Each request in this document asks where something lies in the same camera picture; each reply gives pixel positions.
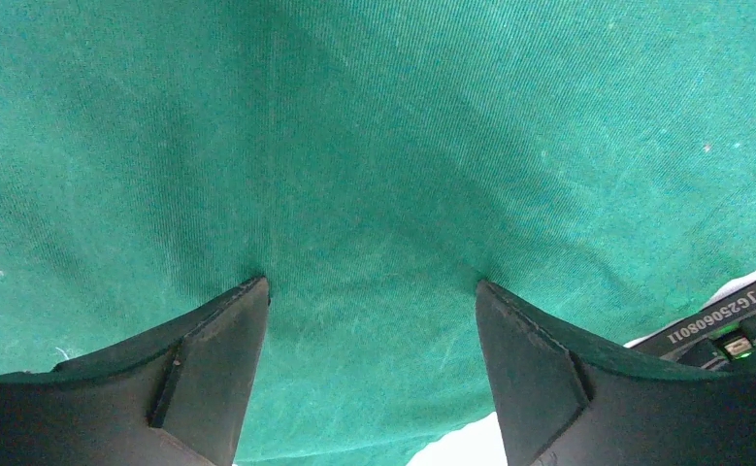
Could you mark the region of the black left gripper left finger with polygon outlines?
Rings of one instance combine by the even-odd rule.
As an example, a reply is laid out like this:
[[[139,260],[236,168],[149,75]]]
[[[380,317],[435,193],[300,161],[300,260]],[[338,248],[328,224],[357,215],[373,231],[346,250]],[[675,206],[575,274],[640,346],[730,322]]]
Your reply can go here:
[[[45,373],[0,375],[0,465],[230,465],[270,305],[263,277]]]

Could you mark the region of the green surgical drape cloth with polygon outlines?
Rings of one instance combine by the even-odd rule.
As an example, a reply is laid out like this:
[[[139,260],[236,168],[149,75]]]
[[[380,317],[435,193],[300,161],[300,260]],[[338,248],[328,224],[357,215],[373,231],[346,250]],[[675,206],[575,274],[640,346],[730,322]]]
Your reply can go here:
[[[619,344],[756,269],[756,1],[0,1],[0,374],[272,304],[242,465],[493,409],[475,288]]]

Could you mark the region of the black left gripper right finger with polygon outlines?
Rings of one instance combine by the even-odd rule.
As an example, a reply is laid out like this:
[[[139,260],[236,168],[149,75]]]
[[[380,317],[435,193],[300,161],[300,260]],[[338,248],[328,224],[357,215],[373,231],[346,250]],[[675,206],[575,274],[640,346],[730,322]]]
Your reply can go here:
[[[477,331],[510,465],[756,465],[756,368],[627,349],[481,281]]]

